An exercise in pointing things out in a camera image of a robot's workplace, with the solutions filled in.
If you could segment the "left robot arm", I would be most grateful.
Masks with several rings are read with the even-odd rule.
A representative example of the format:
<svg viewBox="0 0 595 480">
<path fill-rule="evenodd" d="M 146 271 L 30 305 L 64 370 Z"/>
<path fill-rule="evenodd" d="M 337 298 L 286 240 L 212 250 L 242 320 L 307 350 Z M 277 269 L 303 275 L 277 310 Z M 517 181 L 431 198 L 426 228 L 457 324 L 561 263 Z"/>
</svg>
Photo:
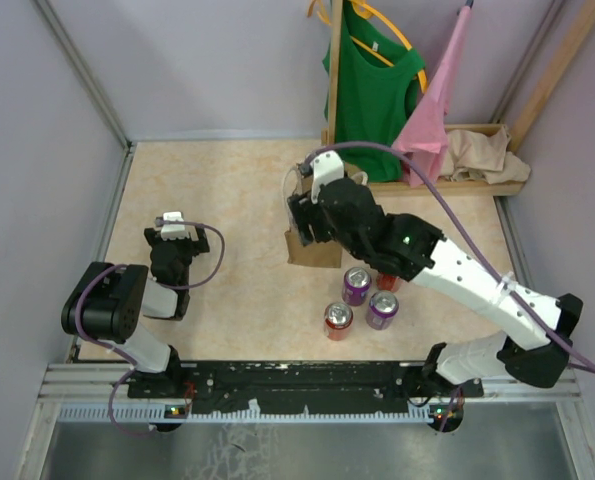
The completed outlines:
<svg viewBox="0 0 595 480">
<path fill-rule="evenodd" d="M 166 221 L 144 230 L 151 248 L 150 265 L 93 262 L 66 300 L 61 327 L 70 335 L 118 354 L 133 368 L 133 396 L 178 394 L 185 373 L 177 350 L 159 341 L 140 323 L 184 318 L 193 259 L 210 251 L 206 231 L 196 222 Z"/>
</svg>

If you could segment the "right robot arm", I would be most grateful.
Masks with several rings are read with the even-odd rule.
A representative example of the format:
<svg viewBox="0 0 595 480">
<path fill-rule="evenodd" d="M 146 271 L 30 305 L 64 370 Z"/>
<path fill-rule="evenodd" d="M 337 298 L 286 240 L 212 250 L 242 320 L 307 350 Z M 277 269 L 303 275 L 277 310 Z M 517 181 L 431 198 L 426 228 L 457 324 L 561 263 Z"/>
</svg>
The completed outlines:
<svg viewBox="0 0 595 480">
<path fill-rule="evenodd" d="M 500 327 L 465 343 L 439 343 L 426 361 L 425 387 L 438 396 L 475 378 L 508 373 L 551 388 L 569 363 L 567 347 L 583 302 L 573 294 L 542 295 L 494 277 L 439 228 L 409 214 L 385 212 L 370 190 L 349 178 L 324 186 L 317 201 L 294 194 L 287 207 L 300 240 L 335 241 L 372 269 L 438 291 Z"/>
</svg>

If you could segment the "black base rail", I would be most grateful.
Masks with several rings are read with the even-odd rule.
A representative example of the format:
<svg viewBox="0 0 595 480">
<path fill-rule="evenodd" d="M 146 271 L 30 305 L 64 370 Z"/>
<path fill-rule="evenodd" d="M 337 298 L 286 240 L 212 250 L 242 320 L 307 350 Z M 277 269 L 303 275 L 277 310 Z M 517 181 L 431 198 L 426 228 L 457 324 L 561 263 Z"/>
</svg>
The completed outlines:
<svg viewBox="0 0 595 480">
<path fill-rule="evenodd" d="M 400 361 L 181 362 L 127 384 L 131 399 L 177 398 L 195 414 L 243 412 L 252 400 L 271 415 L 406 413 L 410 400 L 455 390 L 423 363 Z"/>
</svg>

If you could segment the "yellow hanger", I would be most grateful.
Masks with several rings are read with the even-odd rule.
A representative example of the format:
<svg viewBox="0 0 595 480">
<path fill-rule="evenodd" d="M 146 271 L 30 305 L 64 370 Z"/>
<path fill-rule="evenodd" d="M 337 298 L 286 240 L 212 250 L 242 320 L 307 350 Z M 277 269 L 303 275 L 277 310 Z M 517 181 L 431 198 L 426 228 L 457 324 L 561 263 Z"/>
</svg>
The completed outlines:
<svg viewBox="0 0 595 480">
<path fill-rule="evenodd" d="M 413 46 L 409 39 L 403 34 L 403 32 L 391 21 L 389 20 L 383 13 L 377 10 L 375 7 L 370 5 L 367 1 L 359 1 L 359 0 L 350 0 L 350 3 L 353 5 L 354 12 L 364 20 L 369 20 L 373 17 L 377 18 L 381 23 L 383 23 L 399 40 L 399 42 L 406 48 L 407 51 L 413 49 Z M 331 19 L 328 15 L 328 10 L 324 5 L 324 2 L 321 0 L 312 0 L 308 3 L 308 7 L 306 10 L 306 17 L 311 18 L 313 14 L 316 14 L 317 18 L 327 26 L 332 26 Z M 360 46 L 366 52 L 371 52 L 371 54 L 378 58 L 382 63 L 385 65 L 392 67 L 393 63 L 390 62 L 386 57 L 381 54 L 378 54 L 376 51 L 373 51 L 369 48 L 366 44 L 361 42 L 355 37 L 351 37 L 352 41 L 357 45 Z M 416 79 L 418 80 L 420 90 L 422 93 L 426 93 L 428 89 L 428 78 L 426 75 L 426 71 L 422 68 L 416 75 Z"/>
</svg>

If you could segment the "wooden beam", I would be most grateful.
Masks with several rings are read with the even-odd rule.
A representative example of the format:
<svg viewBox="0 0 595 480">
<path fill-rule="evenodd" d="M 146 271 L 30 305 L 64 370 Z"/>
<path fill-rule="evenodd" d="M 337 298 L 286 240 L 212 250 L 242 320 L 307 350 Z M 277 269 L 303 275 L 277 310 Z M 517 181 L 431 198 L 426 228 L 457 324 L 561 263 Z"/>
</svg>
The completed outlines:
<svg viewBox="0 0 595 480">
<path fill-rule="evenodd" d="M 507 121 L 510 127 L 509 149 L 517 152 L 531 127 L 546 107 L 567 69 L 581 51 L 595 28 L 595 1 L 563 1 L 559 20 L 555 21 L 526 72 L 517 106 Z"/>
</svg>

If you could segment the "beige crumpled cloth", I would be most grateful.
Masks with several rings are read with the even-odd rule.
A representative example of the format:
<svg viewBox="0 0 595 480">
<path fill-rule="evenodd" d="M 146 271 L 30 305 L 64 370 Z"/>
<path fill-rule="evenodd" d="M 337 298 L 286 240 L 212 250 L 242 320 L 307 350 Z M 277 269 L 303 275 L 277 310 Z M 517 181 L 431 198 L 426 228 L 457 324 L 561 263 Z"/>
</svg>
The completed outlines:
<svg viewBox="0 0 595 480">
<path fill-rule="evenodd" d="M 511 137 L 506 126 L 495 134 L 458 129 L 447 134 L 448 149 L 440 176 L 454 182 L 485 181 L 487 184 L 525 182 L 531 167 L 508 150 Z"/>
</svg>

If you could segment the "wooden clothes rack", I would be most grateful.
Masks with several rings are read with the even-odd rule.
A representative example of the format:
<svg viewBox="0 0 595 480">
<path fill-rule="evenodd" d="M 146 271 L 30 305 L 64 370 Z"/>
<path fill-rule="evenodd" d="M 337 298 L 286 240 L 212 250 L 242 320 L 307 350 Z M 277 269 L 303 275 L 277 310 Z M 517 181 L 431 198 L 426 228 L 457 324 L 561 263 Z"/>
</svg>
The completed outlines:
<svg viewBox="0 0 595 480">
<path fill-rule="evenodd" d="M 334 140 L 334 133 L 336 124 L 340 31 L 341 23 L 343 20 L 343 4 L 345 2 L 346 1 L 334 1 L 329 7 L 325 6 L 328 10 L 328 15 L 332 22 L 332 26 L 329 26 L 331 29 L 329 49 L 324 59 L 324 67 L 329 76 L 329 90 L 325 110 L 325 116 L 328 122 L 328 131 L 325 141 L 328 144 L 336 142 Z M 372 23 L 373 26 L 375 26 L 382 34 L 384 34 L 388 38 L 392 40 L 398 40 L 395 37 L 395 35 L 377 18 L 373 17 L 368 21 Z M 427 71 L 426 66 L 424 68 L 428 78 L 428 86 L 439 62 L 437 63 L 432 72 Z M 420 93 L 417 98 L 417 104 L 421 100 L 423 95 L 424 93 L 422 93 L 420 90 Z M 483 127 L 449 127 L 446 125 L 445 121 L 444 125 L 447 134 L 453 130 L 464 129 L 483 133 L 485 135 L 493 135 L 502 126 L 504 126 L 485 125 Z M 347 151 L 342 155 L 343 160 L 346 162 L 350 170 L 355 173 L 359 172 L 364 174 L 365 178 L 368 180 L 370 186 L 372 187 L 382 189 L 392 187 L 395 189 L 395 191 L 401 192 L 406 190 L 421 189 L 423 188 L 426 182 L 430 182 L 434 186 L 464 184 L 470 188 L 473 188 L 475 186 L 486 185 L 491 186 L 494 194 L 496 195 L 513 195 L 517 191 L 519 191 L 523 184 L 526 182 L 506 182 L 502 184 L 492 185 L 487 184 L 485 181 L 482 180 L 454 182 L 447 178 L 439 176 L 437 181 L 435 183 L 432 183 L 425 177 L 421 170 L 411 160 L 406 158 L 406 156 L 403 153 L 393 149 L 392 145 L 379 145 L 388 147 L 388 152 L 383 153 L 381 151 L 371 151 L 367 148 L 361 147 L 356 150 Z"/>
</svg>

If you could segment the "purple soda can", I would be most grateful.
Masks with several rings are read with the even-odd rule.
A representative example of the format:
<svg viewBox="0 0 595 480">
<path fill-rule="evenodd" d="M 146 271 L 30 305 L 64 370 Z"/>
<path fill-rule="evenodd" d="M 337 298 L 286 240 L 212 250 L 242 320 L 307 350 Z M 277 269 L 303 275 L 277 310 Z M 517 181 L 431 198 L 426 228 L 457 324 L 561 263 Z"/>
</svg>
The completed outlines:
<svg viewBox="0 0 595 480">
<path fill-rule="evenodd" d="M 392 292 L 377 291 L 369 300 L 366 323 L 375 330 L 385 330 L 390 327 L 398 310 L 399 302 Z"/>
<path fill-rule="evenodd" d="M 342 299 L 350 306 L 361 306 L 372 286 L 372 277 L 362 267 L 348 269 L 343 277 Z"/>
</svg>

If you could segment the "pink t-shirt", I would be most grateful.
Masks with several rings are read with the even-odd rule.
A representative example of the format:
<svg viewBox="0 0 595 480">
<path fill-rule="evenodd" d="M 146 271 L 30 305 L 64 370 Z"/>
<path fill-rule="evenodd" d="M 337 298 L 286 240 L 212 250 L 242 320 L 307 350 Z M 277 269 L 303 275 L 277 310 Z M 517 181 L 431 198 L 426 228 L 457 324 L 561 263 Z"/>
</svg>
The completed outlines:
<svg viewBox="0 0 595 480">
<path fill-rule="evenodd" d="M 472 1 L 467 1 L 460 9 L 454 30 L 426 92 L 392 144 L 393 149 L 403 153 L 432 183 L 440 176 L 448 149 L 444 121 L 451 104 L 472 5 Z"/>
</svg>

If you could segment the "red soda can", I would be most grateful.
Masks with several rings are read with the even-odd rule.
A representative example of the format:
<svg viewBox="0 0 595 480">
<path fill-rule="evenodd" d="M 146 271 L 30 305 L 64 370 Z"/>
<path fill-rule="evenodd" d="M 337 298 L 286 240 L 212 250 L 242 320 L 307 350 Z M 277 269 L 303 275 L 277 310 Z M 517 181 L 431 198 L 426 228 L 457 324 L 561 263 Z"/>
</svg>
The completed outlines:
<svg viewBox="0 0 595 480">
<path fill-rule="evenodd" d="M 345 302 L 329 304 L 324 312 L 324 333 L 329 340 L 342 341 L 350 333 L 353 311 Z"/>
<path fill-rule="evenodd" d="M 379 290 L 389 291 L 396 293 L 402 284 L 402 279 L 394 276 L 379 272 L 376 277 L 376 286 Z"/>
</svg>

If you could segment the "green t-shirt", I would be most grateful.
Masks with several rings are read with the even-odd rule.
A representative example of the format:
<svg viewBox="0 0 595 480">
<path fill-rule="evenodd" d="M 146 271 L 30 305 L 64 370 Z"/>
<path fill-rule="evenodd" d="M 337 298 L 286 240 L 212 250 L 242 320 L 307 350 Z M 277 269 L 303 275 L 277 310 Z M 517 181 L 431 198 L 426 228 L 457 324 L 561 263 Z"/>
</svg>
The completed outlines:
<svg viewBox="0 0 595 480">
<path fill-rule="evenodd" d="M 334 140 L 392 145 L 417 105 L 421 55 L 343 4 Z"/>
</svg>

